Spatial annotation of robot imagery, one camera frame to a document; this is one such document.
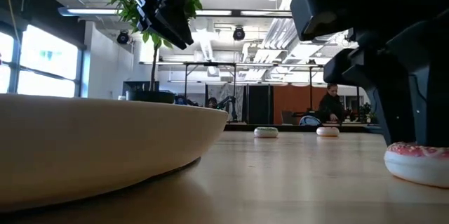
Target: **ceiling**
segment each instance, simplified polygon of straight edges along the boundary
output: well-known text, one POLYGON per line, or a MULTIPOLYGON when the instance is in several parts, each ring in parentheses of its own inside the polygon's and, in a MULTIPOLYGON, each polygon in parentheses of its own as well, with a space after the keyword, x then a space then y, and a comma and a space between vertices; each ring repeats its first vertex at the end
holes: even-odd
MULTIPOLYGON (((67 7, 106 7, 109 0, 57 0, 67 7)), ((204 9, 224 10, 289 10, 288 0, 201 0, 204 9)), ((119 22, 117 17, 92 16, 82 17, 83 20, 94 21, 96 27, 112 39, 120 30, 130 29, 129 25, 119 22)), ((327 63, 332 56, 342 49, 342 35, 326 37, 324 46, 302 43, 297 39, 296 28, 291 19, 272 18, 197 18, 190 23, 192 36, 196 41, 186 50, 162 48, 160 55, 164 60, 193 60, 201 54, 204 60, 245 62, 271 62, 273 60, 283 63, 306 63, 310 58, 318 64, 327 63), (246 36, 243 41, 234 41, 232 35, 236 26, 242 26, 246 36), (277 52, 257 52, 258 49, 267 48, 277 52)), ((259 70, 254 75, 266 77, 273 73, 271 70, 259 70)), ((294 72, 293 69, 282 72, 285 76, 294 72)))

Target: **window frame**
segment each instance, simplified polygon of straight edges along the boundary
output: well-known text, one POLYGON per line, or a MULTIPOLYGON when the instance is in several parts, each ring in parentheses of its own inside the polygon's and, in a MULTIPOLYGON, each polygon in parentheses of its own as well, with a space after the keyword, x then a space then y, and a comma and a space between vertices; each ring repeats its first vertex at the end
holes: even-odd
POLYGON ((8 25, 4 22, 0 22, 0 32, 7 34, 14 39, 12 60, 10 62, 2 62, 2 65, 7 65, 11 69, 8 93, 17 93, 18 85, 19 85, 19 73, 20 73, 20 71, 24 70, 24 71, 32 72, 32 73, 35 73, 35 74, 38 74, 38 75, 41 75, 44 77, 50 77, 50 78, 59 79, 59 80, 73 81, 75 84, 74 97, 80 97, 80 95, 81 95, 81 76, 83 73, 82 72, 82 70, 83 70, 82 64, 83 64, 83 57, 84 57, 84 52, 83 52, 82 48, 77 47, 78 48, 78 57, 76 59, 75 79, 68 79, 68 78, 60 76, 58 74, 44 72, 42 70, 33 69, 32 67, 25 67, 25 66, 20 65, 20 56, 21 56, 20 49, 21 49, 24 30, 18 29, 18 36, 19 36, 20 42, 17 40, 17 37, 15 35, 15 31, 14 31, 13 27, 11 27, 10 25, 8 25))

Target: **small round object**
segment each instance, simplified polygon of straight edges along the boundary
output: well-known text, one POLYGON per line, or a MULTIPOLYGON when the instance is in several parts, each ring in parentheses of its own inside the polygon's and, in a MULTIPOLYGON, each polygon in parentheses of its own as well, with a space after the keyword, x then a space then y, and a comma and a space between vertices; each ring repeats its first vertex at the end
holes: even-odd
POLYGON ((258 127, 254 130, 254 136, 258 138, 276 138, 278 129, 273 127, 258 127))
POLYGON ((449 188, 449 147, 393 143, 385 152, 388 171, 410 182, 449 188))
POLYGON ((324 137, 337 137, 340 131, 336 127, 319 127, 316 134, 324 137))

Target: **wooden table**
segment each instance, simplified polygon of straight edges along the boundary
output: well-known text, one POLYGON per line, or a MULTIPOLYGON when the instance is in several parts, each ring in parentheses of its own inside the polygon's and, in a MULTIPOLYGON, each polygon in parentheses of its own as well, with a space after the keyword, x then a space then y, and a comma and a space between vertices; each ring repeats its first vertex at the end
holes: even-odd
POLYGON ((385 148, 374 134, 225 132, 183 172, 0 223, 449 223, 449 190, 394 178, 385 148))

